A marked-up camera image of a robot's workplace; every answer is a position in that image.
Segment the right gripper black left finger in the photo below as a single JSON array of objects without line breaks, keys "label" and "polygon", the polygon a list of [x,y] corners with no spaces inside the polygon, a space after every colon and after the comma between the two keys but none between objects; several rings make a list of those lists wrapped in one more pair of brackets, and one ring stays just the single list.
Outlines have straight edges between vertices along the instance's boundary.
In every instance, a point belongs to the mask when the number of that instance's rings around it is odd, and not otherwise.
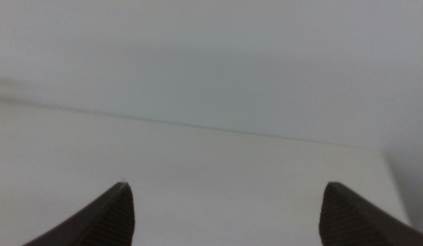
[{"label": "right gripper black left finger", "polygon": [[131,246],[134,231],[133,193],[128,183],[118,182],[25,246]]}]

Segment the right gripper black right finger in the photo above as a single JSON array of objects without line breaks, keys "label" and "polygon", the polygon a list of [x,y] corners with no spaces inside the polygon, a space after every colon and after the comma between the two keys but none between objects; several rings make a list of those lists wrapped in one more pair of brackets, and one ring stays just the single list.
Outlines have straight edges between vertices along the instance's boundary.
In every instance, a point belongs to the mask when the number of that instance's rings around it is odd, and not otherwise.
[{"label": "right gripper black right finger", "polygon": [[423,233],[340,182],[325,187],[318,230],[324,246],[423,246]]}]

